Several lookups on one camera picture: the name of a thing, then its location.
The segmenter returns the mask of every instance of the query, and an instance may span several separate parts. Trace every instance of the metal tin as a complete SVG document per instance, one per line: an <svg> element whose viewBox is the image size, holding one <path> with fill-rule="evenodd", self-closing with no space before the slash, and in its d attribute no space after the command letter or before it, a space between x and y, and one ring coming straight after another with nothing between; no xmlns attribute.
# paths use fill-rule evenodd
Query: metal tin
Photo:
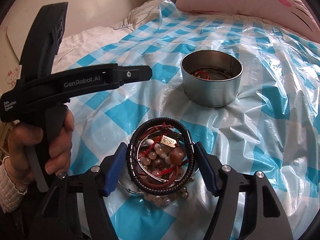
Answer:
<svg viewBox="0 0 320 240"><path fill-rule="evenodd" d="M243 67L224 52L199 50L182 59L181 71L184 91L190 100L201 106L221 107L236 99ZM205 71L210 80L193 76L197 71Z"/></svg>

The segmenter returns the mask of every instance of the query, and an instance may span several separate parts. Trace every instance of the metal screw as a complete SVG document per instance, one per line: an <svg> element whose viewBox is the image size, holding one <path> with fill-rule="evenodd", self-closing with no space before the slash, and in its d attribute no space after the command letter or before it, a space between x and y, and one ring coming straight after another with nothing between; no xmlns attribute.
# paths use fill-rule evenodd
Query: metal screw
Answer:
<svg viewBox="0 0 320 240"><path fill-rule="evenodd" d="M229 172L229 171L231 171L231 167L229 165L223 165L222 170L225 172Z"/></svg>
<svg viewBox="0 0 320 240"><path fill-rule="evenodd" d="M100 171L100 167L99 166L93 166L93 167L91 167L91 169L90 169L92 172L98 172L98 171Z"/></svg>
<svg viewBox="0 0 320 240"><path fill-rule="evenodd" d="M264 173L262 171L257 171L257 176L259 178L263 178L264 177Z"/></svg>
<svg viewBox="0 0 320 240"><path fill-rule="evenodd" d="M66 173L65 172L60 172L59 174L58 174L58 178L59 179L64 179L66 177Z"/></svg>

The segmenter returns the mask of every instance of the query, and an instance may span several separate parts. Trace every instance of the blue checkered plastic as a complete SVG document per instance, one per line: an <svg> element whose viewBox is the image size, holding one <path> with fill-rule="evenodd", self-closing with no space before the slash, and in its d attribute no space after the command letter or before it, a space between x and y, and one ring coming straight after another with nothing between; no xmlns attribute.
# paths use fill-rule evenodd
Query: blue checkered plastic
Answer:
<svg viewBox="0 0 320 240"><path fill-rule="evenodd" d="M159 11L158 19L70 66L98 61L153 69L148 82L71 100L76 120L71 173L99 164L120 142L128 143L143 122L171 117L223 164L241 173L263 171L298 238L316 214L320 198L319 44L263 23L185 15L169 0L160 4ZM196 105L184 94L181 59L201 49L223 51L243 64L239 95L224 108ZM119 237L202 239L216 200L200 174L195 178L188 185L187 200L160 208L116 189L106 205ZM123 180L128 180L125 173ZM239 235L243 205L240 194L234 239Z"/></svg>

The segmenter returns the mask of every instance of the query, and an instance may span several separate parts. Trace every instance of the pink pillow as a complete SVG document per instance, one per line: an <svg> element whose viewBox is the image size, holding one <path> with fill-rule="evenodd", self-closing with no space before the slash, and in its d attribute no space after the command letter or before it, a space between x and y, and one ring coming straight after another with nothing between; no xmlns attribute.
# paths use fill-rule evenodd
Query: pink pillow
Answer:
<svg viewBox="0 0 320 240"><path fill-rule="evenodd" d="M301 0L177 0L181 11L225 12L268 19L320 43L320 29Z"/></svg>

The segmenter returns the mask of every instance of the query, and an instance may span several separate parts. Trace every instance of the hello kitty sticker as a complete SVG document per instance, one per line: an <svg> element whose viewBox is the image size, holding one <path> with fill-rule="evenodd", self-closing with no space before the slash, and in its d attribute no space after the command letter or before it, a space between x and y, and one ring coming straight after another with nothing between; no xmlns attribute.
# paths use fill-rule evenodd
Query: hello kitty sticker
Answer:
<svg viewBox="0 0 320 240"><path fill-rule="evenodd" d="M11 88L13 88L17 83L17 79L19 78L20 78L20 66L16 67L13 71L10 70L5 80L7 81L8 85L11 85Z"/></svg>

